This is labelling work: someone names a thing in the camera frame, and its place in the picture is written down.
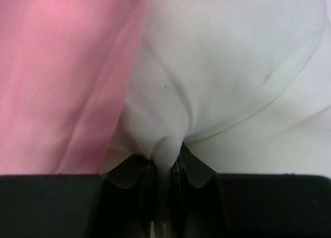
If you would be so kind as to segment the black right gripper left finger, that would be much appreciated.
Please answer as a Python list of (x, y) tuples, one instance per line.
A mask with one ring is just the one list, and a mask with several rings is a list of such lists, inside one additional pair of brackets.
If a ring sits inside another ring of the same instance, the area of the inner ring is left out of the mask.
[(143, 172), (153, 173), (155, 164), (143, 156), (131, 155), (107, 173), (108, 179), (117, 187), (129, 189), (133, 187)]

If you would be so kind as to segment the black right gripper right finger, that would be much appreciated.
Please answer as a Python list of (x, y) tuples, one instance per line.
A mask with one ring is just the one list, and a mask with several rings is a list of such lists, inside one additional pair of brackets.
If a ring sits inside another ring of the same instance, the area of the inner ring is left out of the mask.
[(173, 176), (178, 175), (178, 182), (193, 188), (203, 188), (217, 172), (198, 159), (183, 143), (179, 156), (172, 167)]

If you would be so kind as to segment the white pillow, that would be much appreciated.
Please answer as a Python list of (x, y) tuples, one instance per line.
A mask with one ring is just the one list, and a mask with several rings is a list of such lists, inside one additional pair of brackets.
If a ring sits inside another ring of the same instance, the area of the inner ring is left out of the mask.
[(151, 0), (101, 172), (182, 144), (219, 173), (330, 176), (330, 0)]

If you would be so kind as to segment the pink floral pillowcase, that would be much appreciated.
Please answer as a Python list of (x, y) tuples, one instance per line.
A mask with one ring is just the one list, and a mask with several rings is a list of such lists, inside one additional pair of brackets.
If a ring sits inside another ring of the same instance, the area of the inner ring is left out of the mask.
[(1, 174), (97, 173), (148, 0), (1, 0)]

